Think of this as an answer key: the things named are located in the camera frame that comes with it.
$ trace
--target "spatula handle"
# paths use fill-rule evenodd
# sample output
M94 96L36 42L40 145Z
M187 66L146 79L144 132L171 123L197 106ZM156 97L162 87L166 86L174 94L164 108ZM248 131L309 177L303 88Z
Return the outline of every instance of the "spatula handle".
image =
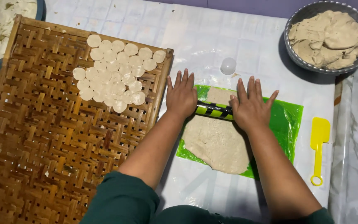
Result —
M321 158L323 156L323 143L317 145L316 157L314 159L314 174L311 176L310 181L314 186L320 186L323 184L323 179L321 178ZM320 183L315 183L313 178L317 177L320 179Z

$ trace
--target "plastic sheet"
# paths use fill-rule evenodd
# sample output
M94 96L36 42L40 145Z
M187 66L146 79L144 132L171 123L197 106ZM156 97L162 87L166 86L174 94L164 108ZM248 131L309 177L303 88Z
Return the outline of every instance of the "plastic sheet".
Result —
M197 86L198 100L206 100L210 86L205 86L205 85L196 85L196 86ZM303 106L280 101L280 100L276 100L272 105L269 127L275 134L286 156L288 157L289 160L291 160L291 163L294 162L295 143L296 143L296 138L298 137L299 127L301 125L302 112L303 112ZM204 161L197 158L194 154L192 154L189 150L186 149L185 141L183 139L180 140L176 156L206 165ZM252 160L248 164L247 170L240 175L259 180L255 158L252 158Z

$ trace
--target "dough lump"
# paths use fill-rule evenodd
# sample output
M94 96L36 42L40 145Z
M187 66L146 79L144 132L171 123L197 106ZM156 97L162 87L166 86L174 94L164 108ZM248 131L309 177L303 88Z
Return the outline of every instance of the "dough lump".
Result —
M342 69L358 58L358 23L348 13L331 10L292 25L291 46L318 68Z
M233 93L211 87L207 101L227 105ZM249 157L245 134L238 130L234 122L195 115L187 123L182 139L186 149L212 169L240 174L247 170Z

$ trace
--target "blue bowl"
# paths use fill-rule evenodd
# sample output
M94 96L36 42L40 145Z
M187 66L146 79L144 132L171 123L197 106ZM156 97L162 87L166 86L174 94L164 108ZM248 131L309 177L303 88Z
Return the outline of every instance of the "blue bowl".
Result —
M35 16L36 20L45 21L45 16L47 15L47 7L45 5L45 0L37 0L37 15ZM2 68L2 59L0 60L0 70Z

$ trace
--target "green and black rolling pin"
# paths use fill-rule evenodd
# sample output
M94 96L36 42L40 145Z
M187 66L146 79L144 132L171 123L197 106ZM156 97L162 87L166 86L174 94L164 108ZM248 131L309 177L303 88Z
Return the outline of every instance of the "green and black rolling pin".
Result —
M197 102L196 114L233 120L233 110L231 106L201 100Z

